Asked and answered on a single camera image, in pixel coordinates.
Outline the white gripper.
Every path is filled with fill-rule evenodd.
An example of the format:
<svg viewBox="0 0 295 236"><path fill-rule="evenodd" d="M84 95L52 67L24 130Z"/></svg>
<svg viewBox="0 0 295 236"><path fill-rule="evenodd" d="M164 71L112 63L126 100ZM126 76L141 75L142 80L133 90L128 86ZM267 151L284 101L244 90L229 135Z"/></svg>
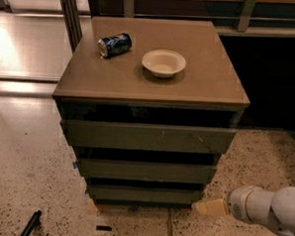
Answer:
<svg viewBox="0 0 295 236"><path fill-rule="evenodd" d="M222 217L231 212L236 219L248 224L273 226L273 195L269 190L247 185L229 192L227 201L223 198L197 201L191 204L191 208L211 217Z"/></svg>

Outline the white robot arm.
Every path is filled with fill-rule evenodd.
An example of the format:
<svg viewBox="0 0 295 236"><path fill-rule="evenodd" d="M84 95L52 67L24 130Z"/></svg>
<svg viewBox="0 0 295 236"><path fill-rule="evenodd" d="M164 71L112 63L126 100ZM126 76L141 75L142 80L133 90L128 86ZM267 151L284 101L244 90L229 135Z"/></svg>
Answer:
<svg viewBox="0 0 295 236"><path fill-rule="evenodd" d="M295 236L295 187L272 192L244 185L228 192L227 198L197 201L191 208L211 217L232 215L239 221L258 224L278 236Z"/></svg>

